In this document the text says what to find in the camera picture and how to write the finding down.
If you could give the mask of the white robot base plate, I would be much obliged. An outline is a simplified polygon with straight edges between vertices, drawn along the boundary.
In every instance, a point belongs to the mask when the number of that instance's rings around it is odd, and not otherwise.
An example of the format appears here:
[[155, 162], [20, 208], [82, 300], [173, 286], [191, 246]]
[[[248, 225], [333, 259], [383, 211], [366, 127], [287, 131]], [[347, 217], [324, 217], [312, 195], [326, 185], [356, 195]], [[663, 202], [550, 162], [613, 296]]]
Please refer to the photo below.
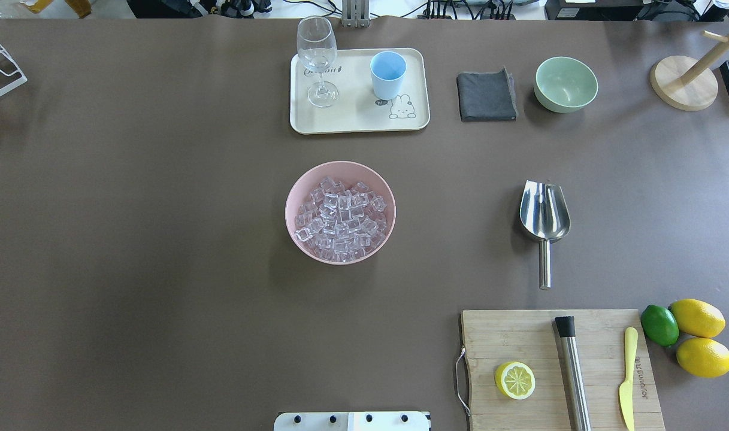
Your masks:
[[274, 430], [430, 430], [429, 412], [375, 410], [339, 412], [283, 412]]

